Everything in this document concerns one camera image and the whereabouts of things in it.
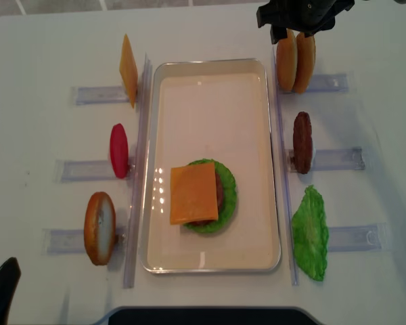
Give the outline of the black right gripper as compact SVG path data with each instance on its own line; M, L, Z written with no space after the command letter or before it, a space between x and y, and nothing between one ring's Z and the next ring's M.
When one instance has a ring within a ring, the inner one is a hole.
M271 43L288 38L287 28L312 37L335 26L335 17L349 11L353 0L273 0L257 9L258 27L271 25Z

